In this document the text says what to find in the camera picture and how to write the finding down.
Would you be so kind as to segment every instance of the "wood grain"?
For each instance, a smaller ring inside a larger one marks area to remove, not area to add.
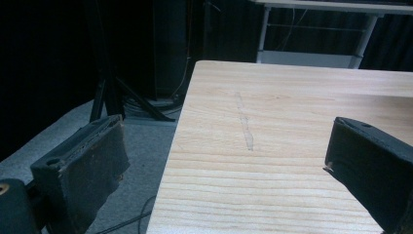
[[[413,74],[198,62],[148,233],[380,233],[322,169],[336,116],[413,144]]]

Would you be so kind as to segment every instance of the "light wood tabletop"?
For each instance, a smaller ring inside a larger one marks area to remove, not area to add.
[[[413,73],[199,61],[147,233],[381,233],[322,169],[336,116],[413,144]]]

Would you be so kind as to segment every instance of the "wire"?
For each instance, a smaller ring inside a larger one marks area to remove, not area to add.
[[[156,198],[156,196],[152,196],[152,197],[148,198],[148,200],[146,200],[145,204],[144,204],[143,207],[142,207],[142,210],[140,211],[140,215],[143,214],[143,212],[145,211],[145,208],[148,206],[149,202],[150,202],[152,199],[155,199],[155,198]],[[137,234],[140,234],[140,222],[141,222],[141,221],[142,221],[142,219],[140,219],[140,220],[138,221],[138,223],[137,223]]]
[[[185,63],[185,70],[183,72],[182,75],[182,80],[179,84],[179,86],[175,89],[175,91],[173,91],[173,93],[170,95],[169,98],[173,98],[173,96],[176,95],[176,93],[178,92],[178,90],[181,88],[181,86],[183,85],[184,81],[185,81],[185,77],[186,77],[186,72],[188,70],[188,63],[189,60],[191,59],[190,57],[190,46],[191,46],[191,34],[192,34],[192,15],[193,15],[193,11],[194,11],[194,1],[191,1],[191,10],[189,13],[189,28],[188,28],[188,44],[187,44],[187,50],[186,50],[186,63]]]
[[[115,226],[113,226],[113,227],[110,227],[110,228],[108,228],[108,229],[106,229],[106,230],[96,232],[95,234],[106,234],[106,233],[113,232],[113,231],[115,231],[115,230],[118,230],[118,229],[121,228],[121,227],[124,227],[124,226],[126,226],[126,225],[129,225],[129,224],[134,223],[134,222],[136,222],[136,221],[139,221],[139,220],[143,219],[144,217],[149,216],[150,214],[152,214],[152,211],[151,211],[151,212],[148,212],[148,213],[145,213],[145,214],[141,214],[141,215],[139,215],[139,216],[137,216],[137,217],[131,218],[131,219],[128,220],[128,221],[121,222],[121,223],[119,223],[118,225],[115,225]]]
[[[221,9],[219,9],[217,6],[213,5],[210,1],[206,1],[206,3],[211,6],[213,9],[215,9],[217,12],[221,13]]]
[[[140,221],[141,221],[143,218],[145,218],[146,216],[149,216],[150,214],[152,214],[152,211],[147,212],[147,213],[144,213],[145,208],[148,206],[149,202],[150,202],[152,199],[154,199],[154,198],[156,198],[156,196],[152,196],[152,197],[150,197],[150,198],[148,198],[148,199],[146,200],[145,204],[143,204],[143,207],[142,207],[142,210],[140,211],[140,215],[139,215],[139,216],[133,217],[133,218],[127,220],[127,221],[121,222],[121,223],[119,223],[119,224],[117,224],[117,225],[115,225],[115,226],[109,227],[109,228],[107,228],[107,229],[105,229],[105,230],[103,230],[103,231],[96,232],[95,234],[107,234],[107,233],[116,231],[116,230],[118,230],[118,229],[120,229],[120,228],[122,228],[122,227],[124,227],[124,226],[129,225],[129,224],[132,224],[132,223],[134,223],[134,222],[136,222],[136,221],[138,221],[138,230],[137,230],[137,233],[140,233],[140,232],[139,232],[139,229],[140,229]]]
[[[306,9],[301,15],[300,19],[294,23],[295,21],[295,9],[292,9],[292,21],[291,21],[291,26],[289,27],[288,34],[284,37],[284,39],[280,42],[280,44],[276,47],[276,50],[278,50],[282,46],[282,51],[285,49],[286,44],[288,43],[289,37],[292,34],[292,30],[303,20],[303,18],[306,16],[308,9]]]

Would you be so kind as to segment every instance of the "black curtain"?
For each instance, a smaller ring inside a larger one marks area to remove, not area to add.
[[[100,2],[116,74],[143,97],[156,98],[154,0]]]
[[[82,2],[0,3],[0,161],[94,98],[97,72]]]
[[[262,6],[247,0],[205,3],[204,59],[255,62]]]
[[[413,71],[413,17],[379,19],[360,68]]]
[[[363,21],[365,14],[273,9],[264,49],[350,55],[357,46]]]

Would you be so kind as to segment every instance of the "black cable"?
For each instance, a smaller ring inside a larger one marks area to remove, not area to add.
[[[140,215],[139,215],[139,216],[136,216],[136,217],[131,218],[131,219],[127,220],[127,221],[121,222],[121,223],[119,223],[119,224],[117,224],[117,225],[115,225],[115,226],[109,227],[109,228],[107,228],[107,229],[105,229],[105,230],[103,230],[103,231],[96,232],[95,234],[106,234],[106,233],[110,233],[110,232],[113,232],[113,231],[115,231],[115,230],[118,230],[118,229],[120,229],[120,228],[122,228],[122,227],[124,227],[124,226],[127,226],[127,225],[129,225],[129,224],[131,224],[131,223],[134,223],[134,222],[136,222],[136,221],[138,221],[138,228],[140,229],[140,221],[141,221],[143,218],[145,218],[146,216],[149,216],[150,214],[152,214],[152,211],[147,212],[147,213],[144,213],[144,211],[145,211],[145,208],[148,206],[149,202],[150,202],[152,199],[154,199],[154,198],[156,198],[156,196],[152,196],[152,197],[150,197],[150,198],[148,198],[148,199],[146,200],[145,204],[143,204],[143,207],[142,207],[142,210],[140,211]]]
[[[175,89],[175,91],[170,95],[169,98],[173,98],[173,96],[179,91],[179,89],[181,88],[181,86],[183,85],[183,83],[185,81],[186,73],[188,71],[189,60],[191,59],[190,47],[191,47],[191,39],[192,39],[192,16],[193,16],[193,11],[194,11],[194,1],[191,1],[191,8],[190,8],[190,12],[189,12],[188,43],[187,43],[187,50],[186,50],[185,68],[184,68],[183,75],[182,75],[182,80],[181,80],[179,86]]]
[[[113,231],[115,231],[115,230],[118,230],[118,229],[121,228],[121,227],[124,227],[124,226],[126,226],[126,225],[129,225],[129,224],[134,223],[134,222],[136,222],[136,221],[139,221],[139,220],[143,219],[144,217],[149,216],[150,214],[152,214],[152,211],[151,211],[151,212],[148,212],[148,213],[145,213],[145,214],[141,214],[141,215],[139,215],[139,216],[137,216],[137,217],[131,218],[131,219],[128,220],[128,221],[121,222],[121,223],[119,223],[118,225],[115,225],[115,226],[113,226],[113,227],[110,227],[110,228],[108,228],[108,229],[106,229],[106,230],[96,232],[95,234],[106,234],[106,233],[113,232]]]
[[[155,198],[156,198],[156,196],[152,196],[152,197],[148,198],[148,200],[146,200],[145,204],[142,207],[142,210],[140,210],[140,215],[143,214],[143,212],[145,211],[145,208],[148,206],[149,202],[152,199],[155,199]],[[141,222],[141,219],[137,223],[137,234],[140,234],[140,222]]]

